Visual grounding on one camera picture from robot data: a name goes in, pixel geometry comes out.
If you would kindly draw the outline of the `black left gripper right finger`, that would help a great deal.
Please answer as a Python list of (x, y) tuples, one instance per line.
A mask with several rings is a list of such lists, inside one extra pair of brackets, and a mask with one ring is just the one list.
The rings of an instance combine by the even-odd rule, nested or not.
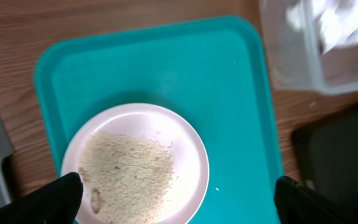
[(358, 214), (289, 176), (277, 179), (273, 201), (281, 224), (358, 224)]

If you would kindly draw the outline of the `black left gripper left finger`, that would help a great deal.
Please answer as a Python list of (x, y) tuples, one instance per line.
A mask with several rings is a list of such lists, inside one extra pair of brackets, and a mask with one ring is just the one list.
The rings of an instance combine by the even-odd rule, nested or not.
[(70, 172), (0, 208), (0, 224), (67, 223), (75, 221), (83, 196), (79, 173)]

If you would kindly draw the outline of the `white plate with food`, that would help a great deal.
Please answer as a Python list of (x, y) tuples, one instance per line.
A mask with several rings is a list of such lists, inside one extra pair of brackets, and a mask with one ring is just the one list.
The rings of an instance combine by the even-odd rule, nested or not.
[(61, 173), (84, 186), (78, 223), (188, 223), (209, 182), (206, 148), (178, 114), (130, 103), (87, 121), (70, 141)]

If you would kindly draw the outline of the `white napkin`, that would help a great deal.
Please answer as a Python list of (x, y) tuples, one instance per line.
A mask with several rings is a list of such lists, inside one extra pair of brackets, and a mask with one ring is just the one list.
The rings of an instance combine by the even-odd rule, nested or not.
[(299, 1), (286, 10), (287, 24), (296, 32), (309, 28), (306, 16), (322, 53), (358, 45), (358, 0)]

